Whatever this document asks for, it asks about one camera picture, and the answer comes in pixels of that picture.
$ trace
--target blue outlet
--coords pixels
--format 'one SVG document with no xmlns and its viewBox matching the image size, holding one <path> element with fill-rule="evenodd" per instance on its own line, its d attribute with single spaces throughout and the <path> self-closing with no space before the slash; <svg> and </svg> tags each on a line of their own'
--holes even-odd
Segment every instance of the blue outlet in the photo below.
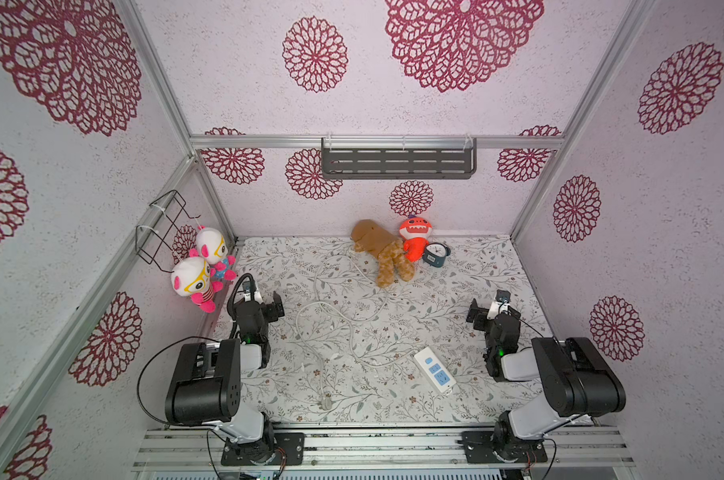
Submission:
<svg viewBox="0 0 724 480">
<path fill-rule="evenodd" d="M 444 370 L 437 372 L 437 374 L 434 375 L 434 378 L 440 383 L 440 385 L 444 385 L 450 381 L 450 377 L 447 376 Z"/>
</svg>

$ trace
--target clock face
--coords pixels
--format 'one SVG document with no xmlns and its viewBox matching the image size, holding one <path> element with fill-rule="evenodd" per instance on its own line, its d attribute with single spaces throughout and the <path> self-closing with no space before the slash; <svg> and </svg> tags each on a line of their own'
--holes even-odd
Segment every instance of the clock face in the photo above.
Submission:
<svg viewBox="0 0 724 480">
<path fill-rule="evenodd" d="M 443 244 L 426 245 L 426 251 L 434 256 L 447 256 L 447 250 Z"/>
</svg>

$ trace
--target wall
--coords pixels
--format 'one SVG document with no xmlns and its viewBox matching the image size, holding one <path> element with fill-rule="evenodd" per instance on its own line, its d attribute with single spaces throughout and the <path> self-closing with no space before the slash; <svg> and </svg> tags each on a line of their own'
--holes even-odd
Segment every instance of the wall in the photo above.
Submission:
<svg viewBox="0 0 724 480">
<path fill-rule="evenodd" d="M 191 178 L 180 191 L 187 201 L 186 211 L 191 216 L 201 215 L 190 220 L 181 213 L 178 225 L 184 232 L 196 230 L 197 222 L 220 228 L 197 178 Z M 173 216 L 176 211 L 177 207 L 168 212 Z M 161 222 L 157 228 L 166 231 L 168 222 Z M 181 240 L 193 238 L 193 234 L 177 234 L 173 229 L 168 238 L 185 258 L 188 242 Z M 172 268 L 172 255 L 164 247 L 159 258 L 164 269 Z M 216 300 L 222 302 L 221 294 Z M 125 478 L 146 429 L 159 427 L 136 401 L 138 374 L 148 359 L 166 345 L 198 335 L 204 318 L 190 299 L 172 291 L 169 274 L 139 260 L 41 409 L 52 429 L 52 452 L 41 464 L 47 469 L 42 480 Z M 159 418 L 165 417 L 165 395 L 179 351 L 180 345 L 163 353 L 141 380 L 146 409 Z M 41 448 L 35 451 L 44 452 Z"/>
<path fill-rule="evenodd" d="M 196 134 L 540 135 L 564 129 L 628 0 L 435 4 L 138 1 Z M 389 207 L 403 182 L 328 184 L 316 153 L 295 154 L 206 153 L 239 234 L 346 235 L 361 218 L 403 219 Z M 430 207 L 407 211 L 445 234 L 508 234 L 546 159 L 482 150 L 472 180 L 419 182 Z"/>
<path fill-rule="evenodd" d="M 723 65 L 724 0 L 660 2 L 517 241 L 552 328 L 622 380 L 644 478 L 724 478 Z"/>
<path fill-rule="evenodd" d="M 0 414 L 183 158 L 110 3 L 27 4 L 0 5 Z"/>
<path fill-rule="evenodd" d="M 203 157 L 232 154 L 208 150 Z M 315 174 L 319 150 L 261 154 L 265 168 L 258 181 L 239 186 L 213 179 L 238 235 L 348 236 L 363 218 L 396 230 L 408 214 L 422 214 L 441 235 L 508 234 L 534 182 L 501 177 L 500 150 L 479 150 L 477 172 L 468 180 L 332 181 Z"/>
</svg>

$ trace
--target hanging plush toy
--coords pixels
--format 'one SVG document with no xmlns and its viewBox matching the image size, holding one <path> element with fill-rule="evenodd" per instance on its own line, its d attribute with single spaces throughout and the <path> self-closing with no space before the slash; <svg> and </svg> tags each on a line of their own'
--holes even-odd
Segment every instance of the hanging plush toy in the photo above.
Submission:
<svg viewBox="0 0 724 480">
<path fill-rule="evenodd" d="M 431 235 L 431 224 L 419 216 L 408 218 L 400 225 L 400 235 L 405 238 L 405 257 L 411 262 L 417 262 L 429 244 L 426 238 Z"/>
<path fill-rule="evenodd" d="M 221 282 L 237 278 L 237 274 L 234 272 L 234 262 L 237 259 L 226 253 L 226 240 L 223 235 L 209 226 L 199 227 L 197 248 L 192 248 L 188 252 L 189 256 L 201 255 L 204 261 L 213 267 L 212 278 Z"/>
<path fill-rule="evenodd" d="M 190 296 L 203 312 L 213 313 L 215 292 L 223 289 L 223 283 L 210 280 L 210 265 L 199 256 L 181 260 L 170 274 L 175 293 Z"/>
</svg>

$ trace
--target brown teddy bear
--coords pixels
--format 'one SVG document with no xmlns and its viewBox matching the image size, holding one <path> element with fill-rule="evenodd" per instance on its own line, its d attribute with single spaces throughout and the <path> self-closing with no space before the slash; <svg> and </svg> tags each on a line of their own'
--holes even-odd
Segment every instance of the brown teddy bear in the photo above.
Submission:
<svg viewBox="0 0 724 480">
<path fill-rule="evenodd" d="M 405 257 L 402 240 L 372 220 L 360 220 L 351 231 L 354 251 L 367 252 L 378 259 L 376 284 L 381 288 L 394 283 L 394 266 L 400 278 L 409 282 L 415 275 L 415 267 Z"/>
</svg>

